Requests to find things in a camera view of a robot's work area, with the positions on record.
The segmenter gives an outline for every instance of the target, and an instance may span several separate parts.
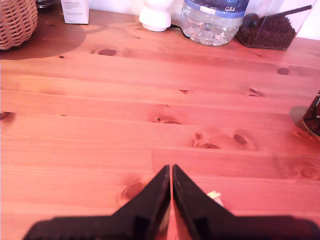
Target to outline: coffee beans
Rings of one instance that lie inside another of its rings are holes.
[[[286,50],[296,34],[286,16],[259,18],[250,13],[243,18],[236,36],[247,47]]]

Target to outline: white ceramic object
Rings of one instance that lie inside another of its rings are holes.
[[[174,0],[144,0],[139,21],[142,26],[153,32],[163,32],[171,25],[169,8]]]

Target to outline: plastic water bottle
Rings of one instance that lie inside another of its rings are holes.
[[[183,33],[195,42],[220,46],[236,35],[249,0],[184,0]]]

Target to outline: wooden tabletop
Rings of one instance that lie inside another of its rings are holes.
[[[119,13],[65,24],[57,9],[0,54],[2,240],[54,216],[111,214],[166,164],[235,215],[320,225],[320,139],[301,127],[320,41],[208,47]]]

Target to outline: glass jar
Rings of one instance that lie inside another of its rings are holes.
[[[55,0],[35,0],[35,4],[38,9],[46,9],[52,7],[55,4]]]
[[[317,0],[250,0],[236,36],[246,47],[286,50]]]
[[[305,126],[320,137],[320,91],[303,116]]]

